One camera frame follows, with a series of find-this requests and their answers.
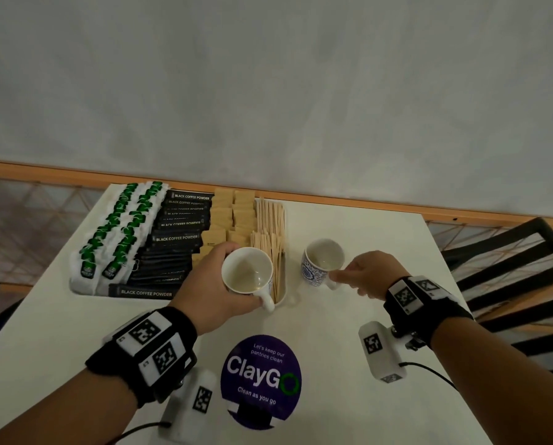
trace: white mug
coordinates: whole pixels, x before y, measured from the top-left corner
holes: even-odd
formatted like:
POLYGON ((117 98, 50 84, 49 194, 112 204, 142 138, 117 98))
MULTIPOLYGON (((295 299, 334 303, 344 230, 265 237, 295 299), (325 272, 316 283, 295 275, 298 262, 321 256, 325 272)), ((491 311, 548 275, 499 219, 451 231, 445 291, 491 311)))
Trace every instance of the white mug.
POLYGON ((223 283, 231 292, 260 297, 268 312, 274 310, 274 301, 270 296, 272 273, 270 257, 253 247, 236 249, 225 258, 221 267, 223 283))
POLYGON ((331 290, 336 290, 340 283, 332 281, 328 272, 341 269, 344 263, 345 253, 340 245, 332 239, 317 239, 303 252, 301 274, 313 287, 324 282, 331 290))

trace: wrist device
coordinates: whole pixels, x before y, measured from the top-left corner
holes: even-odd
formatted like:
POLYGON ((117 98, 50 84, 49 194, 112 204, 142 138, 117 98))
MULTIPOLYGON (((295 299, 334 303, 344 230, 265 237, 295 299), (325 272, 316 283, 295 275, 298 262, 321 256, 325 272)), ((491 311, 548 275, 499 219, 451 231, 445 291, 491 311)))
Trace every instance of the wrist device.
POLYGON ((197 337, 191 320, 167 306, 139 314, 104 337, 85 365, 95 374, 124 379, 139 408, 162 403, 196 364, 197 337))
POLYGON ((449 317, 473 319, 458 299, 425 276, 400 278, 385 296, 384 309, 394 324, 394 335, 411 334, 413 345, 427 344, 442 321, 449 317))

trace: round sticker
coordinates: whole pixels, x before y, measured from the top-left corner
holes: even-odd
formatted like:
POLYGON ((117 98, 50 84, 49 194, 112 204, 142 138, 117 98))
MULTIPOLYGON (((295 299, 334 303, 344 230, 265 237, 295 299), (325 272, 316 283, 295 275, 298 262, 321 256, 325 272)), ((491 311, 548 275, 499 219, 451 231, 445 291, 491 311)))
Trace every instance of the round sticker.
POLYGON ((221 395, 237 423, 269 430, 299 401, 301 368, 295 354, 272 336, 251 336, 231 350, 221 372, 221 395))

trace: wire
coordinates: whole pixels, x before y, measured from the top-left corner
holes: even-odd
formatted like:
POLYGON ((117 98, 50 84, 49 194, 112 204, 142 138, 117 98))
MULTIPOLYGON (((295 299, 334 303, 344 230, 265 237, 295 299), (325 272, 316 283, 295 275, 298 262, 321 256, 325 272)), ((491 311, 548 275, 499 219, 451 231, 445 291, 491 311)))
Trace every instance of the wire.
POLYGON ((458 390, 457 387, 455 387, 455 384, 454 384, 454 383, 452 383, 452 382, 449 381, 445 376, 443 376, 442 374, 440 374, 439 372, 433 370, 432 368, 430 368, 430 367, 428 367, 428 366, 424 366, 424 365, 422 365, 422 364, 419 364, 418 362, 401 362, 401 363, 399 363, 398 365, 401 366, 401 367, 405 367, 405 366, 417 366, 417 367, 425 368, 425 369, 427 369, 429 372, 436 374, 439 378, 441 378, 443 381, 445 381, 446 383, 448 383, 451 387, 453 387, 454 389, 458 390))
POLYGON ((132 428, 130 431, 125 432, 122 435, 119 435, 117 438, 112 439, 106 445, 114 445, 114 443, 117 443, 117 441, 124 439, 126 436, 131 435, 132 433, 136 433, 137 431, 143 430, 145 428, 150 428, 152 426, 161 426, 162 428, 169 428, 171 426, 170 422, 154 422, 154 423, 145 423, 144 425, 137 426, 136 428, 132 428))

